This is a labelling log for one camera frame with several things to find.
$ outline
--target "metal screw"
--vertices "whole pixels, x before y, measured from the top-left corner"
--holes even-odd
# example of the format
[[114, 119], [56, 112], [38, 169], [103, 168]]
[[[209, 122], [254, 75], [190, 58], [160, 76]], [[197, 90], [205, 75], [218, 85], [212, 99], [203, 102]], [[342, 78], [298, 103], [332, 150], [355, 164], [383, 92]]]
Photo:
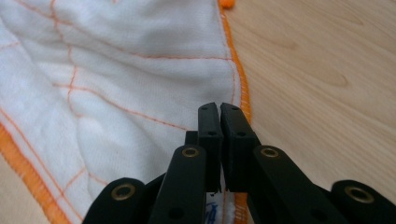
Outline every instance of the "metal screw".
[[123, 201], [129, 199], [132, 195], [134, 195], [135, 191], [136, 188], [134, 187], [134, 185], [129, 183], [121, 184], [111, 190], [111, 197], [116, 201]]
[[351, 197], [353, 200], [360, 202], [360, 203], [373, 203], [374, 197], [371, 193], [367, 192], [364, 189], [354, 187], [354, 186], [347, 186], [345, 188], [345, 192], [347, 196]]
[[272, 148], [263, 148], [261, 150], [261, 153], [264, 157], [269, 157], [269, 158], [276, 158], [279, 156], [279, 153]]
[[196, 157], [199, 155], [199, 151], [198, 149], [194, 148], [194, 147], [188, 147], [185, 148], [181, 151], [181, 154], [183, 154], [183, 156], [185, 157]]

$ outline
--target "wooden table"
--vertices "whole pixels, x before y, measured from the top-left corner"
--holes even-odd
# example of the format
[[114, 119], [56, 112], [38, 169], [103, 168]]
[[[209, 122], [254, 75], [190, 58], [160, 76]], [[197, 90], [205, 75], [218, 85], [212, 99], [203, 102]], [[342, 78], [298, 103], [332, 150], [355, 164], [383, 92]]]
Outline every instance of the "wooden table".
[[[240, 0], [226, 14], [262, 142], [325, 189], [355, 179], [396, 203], [396, 3]], [[14, 194], [0, 222], [48, 222], [0, 159]]]

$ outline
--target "orange hem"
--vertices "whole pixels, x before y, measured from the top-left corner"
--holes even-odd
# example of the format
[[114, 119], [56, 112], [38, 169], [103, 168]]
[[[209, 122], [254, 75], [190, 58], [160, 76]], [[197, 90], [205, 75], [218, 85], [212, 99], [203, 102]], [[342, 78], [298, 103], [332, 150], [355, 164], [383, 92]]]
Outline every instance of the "orange hem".
[[32, 193], [35, 200], [43, 209], [49, 222], [70, 223], [34, 166], [21, 154], [11, 135], [1, 123], [0, 153]]
[[[231, 29], [227, 22], [224, 9], [221, 6], [221, 2], [219, 2], [219, 11], [221, 15], [221, 20], [224, 28], [224, 33], [227, 37], [227, 44], [230, 48], [231, 56], [233, 62], [236, 64], [236, 69], [239, 74], [240, 82], [241, 82], [241, 109], [247, 117], [247, 121], [251, 122], [251, 111], [250, 111], [250, 98], [248, 92], [248, 79], [245, 75], [242, 64], [239, 61], [238, 55], [236, 54], [236, 50], [233, 46], [233, 40], [231, 37]], [[247, 224], [248, 223], [248, 204], [247, 204], [248, 195], [246, 193], [235, 193], [234, 194], [234, 203], [235, 203], [235, 217], [233, 223], [235, 224]]]

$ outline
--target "wood grain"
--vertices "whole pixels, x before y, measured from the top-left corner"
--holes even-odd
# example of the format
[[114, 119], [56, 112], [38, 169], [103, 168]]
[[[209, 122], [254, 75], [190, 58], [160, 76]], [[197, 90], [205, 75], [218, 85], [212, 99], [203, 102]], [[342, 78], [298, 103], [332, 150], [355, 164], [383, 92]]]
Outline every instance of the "wood grain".
[[396, 3], [251, 0], [227, 16], [263, 143], [325, 189], [355, 179], [396, 203]]

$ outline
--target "white towel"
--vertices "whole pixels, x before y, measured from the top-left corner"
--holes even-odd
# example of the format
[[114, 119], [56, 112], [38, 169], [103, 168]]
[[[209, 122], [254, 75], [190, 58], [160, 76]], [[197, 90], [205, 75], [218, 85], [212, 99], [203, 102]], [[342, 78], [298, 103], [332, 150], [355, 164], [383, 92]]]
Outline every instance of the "white towel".
[[[2, 0], [0, 17], [0, 150], [50, 222], [165, 172], [200, 105], [249, 113], [215, 0]], [[226, 195], [208, 197], [208, 223], [246, 220]]]

